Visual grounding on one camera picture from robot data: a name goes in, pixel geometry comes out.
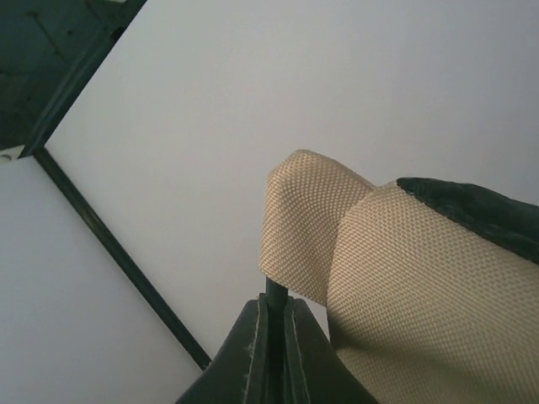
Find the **beige black pet tent fabric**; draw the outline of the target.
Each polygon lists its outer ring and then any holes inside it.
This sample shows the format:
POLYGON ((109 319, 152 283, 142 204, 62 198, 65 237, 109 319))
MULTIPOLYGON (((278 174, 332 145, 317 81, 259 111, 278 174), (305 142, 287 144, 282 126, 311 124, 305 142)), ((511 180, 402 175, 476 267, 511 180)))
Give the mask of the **beige black pet tent fabric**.
POLYGON ((376 186, 296 151, 266 182, 259 266, 324 306, 375 403, 538 400, 538 209, 470 183, 376 186))

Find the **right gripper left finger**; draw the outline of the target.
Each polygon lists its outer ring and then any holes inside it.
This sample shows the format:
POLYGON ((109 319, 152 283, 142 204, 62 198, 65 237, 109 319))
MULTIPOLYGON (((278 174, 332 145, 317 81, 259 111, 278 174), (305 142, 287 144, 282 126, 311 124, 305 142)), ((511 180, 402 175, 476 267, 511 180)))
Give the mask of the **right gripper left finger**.
POLYGON ((269 313, 261 294, 245 304, 216 357, 178 403, 266 402, 268 354, 269 313))

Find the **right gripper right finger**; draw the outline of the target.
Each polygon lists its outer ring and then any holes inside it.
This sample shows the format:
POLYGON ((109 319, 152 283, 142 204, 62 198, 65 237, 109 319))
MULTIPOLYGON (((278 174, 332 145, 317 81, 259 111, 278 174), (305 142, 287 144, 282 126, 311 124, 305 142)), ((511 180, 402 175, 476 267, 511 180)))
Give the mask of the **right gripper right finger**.
POLYGON ((347 370, 301 299, 289 298, 284 312, 285 403, 375 403, 347 370))

